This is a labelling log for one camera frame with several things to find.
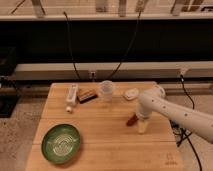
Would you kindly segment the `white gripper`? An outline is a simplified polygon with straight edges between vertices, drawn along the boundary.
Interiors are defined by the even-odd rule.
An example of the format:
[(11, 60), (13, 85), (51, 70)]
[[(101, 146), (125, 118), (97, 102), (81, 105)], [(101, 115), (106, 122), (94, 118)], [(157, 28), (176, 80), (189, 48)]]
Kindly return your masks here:
[(144, 134), (148, 127), (148, 121), (146, 119), (150, 118), (152, 110), (144, 106), (138, 106), (135, 110), (135, 113), (137, 118), (140, 120), (138, 122), (138, 133)]

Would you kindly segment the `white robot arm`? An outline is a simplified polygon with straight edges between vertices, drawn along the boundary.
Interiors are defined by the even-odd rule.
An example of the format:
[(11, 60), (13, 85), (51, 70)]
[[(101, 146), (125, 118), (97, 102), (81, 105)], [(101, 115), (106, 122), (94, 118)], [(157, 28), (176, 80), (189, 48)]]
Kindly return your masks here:
[(137, 118), (144, 121), (152, 112), (158, 112), (213, 144), (213, 115), (169, 102), (165, 96), (159, 85), (142, 91), (135, 109)]

